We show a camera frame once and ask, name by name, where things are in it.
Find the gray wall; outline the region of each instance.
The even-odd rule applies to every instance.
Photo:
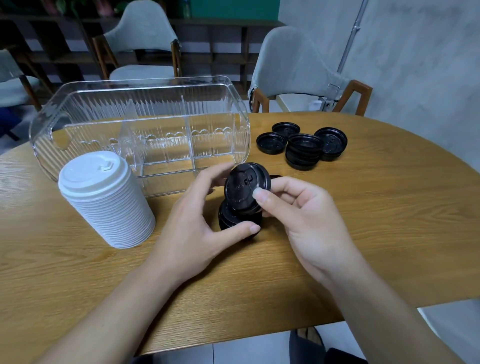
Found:
[[[359,5],[281,0],[279,20],[305,31],[336,68]],[[312,25],[315,14],[323,24]],[[421,135],[480,171],[480,1],[370,0],[343,74],[374,88],[366,116]]]

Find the chair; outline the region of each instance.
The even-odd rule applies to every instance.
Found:
[[[115,28],[93,38],[105,80],[171,78],[181,76],[180,44],[162,7],[152,0],[135,0],[127,5]],[[173,66],[130,64],[120,67],[114,52],[129,50],[163,50],[171,52]],[[115,70],[109,75],[105,54]]]
[[[24,75],[12,54],[22,57],[36,77]],[[10,107],[31,101],[35,109],[40,111],[42,105],[35,91],[40,88],[41,82],[53,94],[53,86],[46,75],[40,75],[28,56],[18,47],[0,50],[0,133],[7,134],[15,141],[18,140],[10,129],[20,120],[14,116]]]
[[[363,116],[372,87],[328,69],[314,43],[292,26],[271,30],[260,48],[248,91],[251,110],[269,111],[269,97],[306,94],[324,97],[340,112],[353,92],[361,94],[355,115]]]

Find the hand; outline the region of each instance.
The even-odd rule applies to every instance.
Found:
[[[222,163],[201,171],[178,199],[148,260],[175,274],[178,284],[203,271],[212,259],[229,246],[260,231],[244,221],[213,232],[203,217],[205,197],[212,187],[224,185],[233,163]]]
[[[284,224],[293,251],[307,272],[325,283],[361,254],[332,197],[323,188],[291,177],[272,180],[271,192],[256,188],[253,197]]]

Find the wooden table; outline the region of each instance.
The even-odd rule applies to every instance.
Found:
[[[379,121],[336,113],[251,114],[250,161],[271,174],[325,187],[373,268],[410,304],[480,295],[480,175],[435,144]],[[258,134],[279,121],[305,133],[334,126],[348,136],[335,162],[290,168],[262,154]],[[179,194],[149,199],[150,239],[110,248],[40,171],[29,145],[0,156],[0,352],[5,362],[40,355],[148,255]],[[217,189],[205,218],[218,230]],[[342,319],[307,276],[280,224],[266,219],[251,243],[214,261],[179,290],[152,326],[142,352],[231,340]]]

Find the right hand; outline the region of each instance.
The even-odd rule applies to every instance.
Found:
[[[325,284],[352,259],[361,259],[326,190],[292,177],[279,177],[272,179],[270,191],[256,188],[253,197],[264,216],[274,216],[283,223],[295,255],[317,281]]]

